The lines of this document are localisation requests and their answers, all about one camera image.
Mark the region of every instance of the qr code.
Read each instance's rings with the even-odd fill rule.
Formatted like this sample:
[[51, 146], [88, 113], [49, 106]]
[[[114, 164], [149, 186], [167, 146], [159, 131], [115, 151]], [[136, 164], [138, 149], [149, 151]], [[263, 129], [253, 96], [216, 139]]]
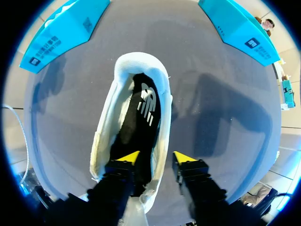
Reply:
[[254, 48], [255, 46], [258, 46], [260, 43], [256, 38], [251, 38], [249, 41], [245, 43], [246, 46], [249, 48]]
[[37, 66], [40, 62], [41, 62], [41, 61], [38, 60], [38, 59], [35, 58], [35, 57], [32, 57], [32, 58], [30, 59], [30, 61], [29, 61], [29, 63], [31, 63], [31, 64], [34, 65], [34, 66]]
[[85, 29], [87, 30], [87, 32], [90, 33], [91, 30], [92, 30], [92, 23], [91, 23], [89, 17], [87, 17], [87, 18], [85, 19], [83, 25], [84, 25]]

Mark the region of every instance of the person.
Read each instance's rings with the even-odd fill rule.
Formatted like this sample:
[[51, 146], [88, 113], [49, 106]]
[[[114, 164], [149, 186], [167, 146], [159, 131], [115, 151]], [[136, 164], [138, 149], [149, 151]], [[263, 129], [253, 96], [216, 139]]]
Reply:
[[264, 22], [259, 18], [255, 19], [261, 24], [262, 28], [267, 32], [268, 36], [271, 36], [271, 29], [275, 27], [274, 22], [271, 19], [266, 19]]

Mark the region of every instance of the logo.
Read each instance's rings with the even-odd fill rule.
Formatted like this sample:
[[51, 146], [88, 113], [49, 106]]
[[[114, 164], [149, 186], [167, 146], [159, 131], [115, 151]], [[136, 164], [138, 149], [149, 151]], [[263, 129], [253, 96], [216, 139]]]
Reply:
[[29, 61], [29, 63], [31, 63], [34, 66], [37, 66], [41, 61], [38, 60], [37, 58], [32, 57]]
[[249, 41], [247, 41], [245, 43], [246, 46], [248, 46], [249, 48], [254, 48], [256, 46], [258, 46], [260, 43], [258, 42], [258, 40], [256, 38], [251, 38]]
[[147, 119], [146, 121], [149, 122], [149, 125], [151, 126], [152, 120], [154, 116], [151, 115], [151, 112], [155, 112], [156, 108], [156, 93], [153, 88], [148, 87], [145, 83], [141, 84], [141, 98], [143, 101], [140, 101], [137, 107], [137, 110], [139, 111], [141, 108], [141, 114], [144, 112], [144, 118]]

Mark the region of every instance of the new balance logo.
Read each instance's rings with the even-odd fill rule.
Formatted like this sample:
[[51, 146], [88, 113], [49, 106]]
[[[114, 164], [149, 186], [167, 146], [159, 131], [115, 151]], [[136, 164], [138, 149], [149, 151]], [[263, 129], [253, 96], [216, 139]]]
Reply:
[[141, 114], [144, 112], [144, 118], [147, 116], [147, 122], [151, 126], [152, 120], [154, 116], [151, 115], [151, 112], [155, 111], [156, 108], [156, 93], [152, 87], [148, 87], [145, 83], [141, 84], [142, 91], [141, 91], [141, 98], [143, 101], [140, 101], [137, 107], [139, 111], [141, 108]]

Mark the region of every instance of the blue placard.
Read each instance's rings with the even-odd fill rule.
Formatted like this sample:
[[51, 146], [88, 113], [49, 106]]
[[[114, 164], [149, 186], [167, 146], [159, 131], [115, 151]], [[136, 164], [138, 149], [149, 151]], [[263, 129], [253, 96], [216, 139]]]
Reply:
[[110, 0], [70, 0], [40, 27], [20, 67], [38, 73], [64, 52], [87, 42]]
[[257, 20], [233, 0], [200, 0], [223, 42], [248, 54], [263, 66], [280, 57]]

